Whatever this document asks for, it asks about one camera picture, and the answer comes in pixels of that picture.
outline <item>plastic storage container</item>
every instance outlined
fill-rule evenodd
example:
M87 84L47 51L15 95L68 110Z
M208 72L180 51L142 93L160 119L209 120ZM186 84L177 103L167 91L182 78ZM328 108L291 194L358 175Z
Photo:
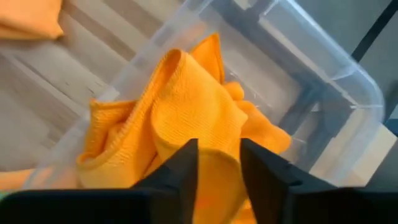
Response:
M282 157L341 185L382 120L382 93L293 0L185 1L99 99L138 99L164 53L214 32L226 79L238 80L246 99L293 136ZM25 188L67 187L89 122L81 118L64 135Z

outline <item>transparent plastic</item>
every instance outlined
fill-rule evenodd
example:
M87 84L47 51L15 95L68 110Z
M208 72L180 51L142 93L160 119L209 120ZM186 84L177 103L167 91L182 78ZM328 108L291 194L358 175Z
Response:
M384 111L369 75L293 0L188 0L99 100L138 99L160 58L218 32L227 80L293 136L281 156L335 185L375 136ZM53 149L25 189L66 188L83 150L88 112Z

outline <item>clear plastic bin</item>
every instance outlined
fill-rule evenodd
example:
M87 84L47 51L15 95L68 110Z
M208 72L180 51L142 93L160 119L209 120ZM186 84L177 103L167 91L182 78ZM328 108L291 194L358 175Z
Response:
M221 37L227 80L240 81L246 99L293 136L282 156L342 185L382 120L382 93L293 0L185 1L99 100L138 99L169 49L189 50L214 32ZM89 122L87 112L26 189L68 187L61 179L74 169Z

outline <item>light wood surface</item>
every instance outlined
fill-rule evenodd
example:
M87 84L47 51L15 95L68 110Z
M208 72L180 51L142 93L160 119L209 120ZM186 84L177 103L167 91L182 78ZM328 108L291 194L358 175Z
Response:
M0 170L35 166L180 5L64 0L56 41L0 41Z

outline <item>microfiber towel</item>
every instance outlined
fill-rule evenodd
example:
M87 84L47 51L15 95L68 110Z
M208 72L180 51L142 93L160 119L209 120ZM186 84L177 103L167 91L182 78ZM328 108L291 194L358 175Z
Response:
M218 35L190 54L173 49L137 101L92 101L85 150L77 159L87 188L128 188L156 170L189 139L198 139L194 223L226 223L246 199L240 138L280 153L290 136L273 126L237 82L224 83Z
M56 39L62 0L0 0L0 39Z

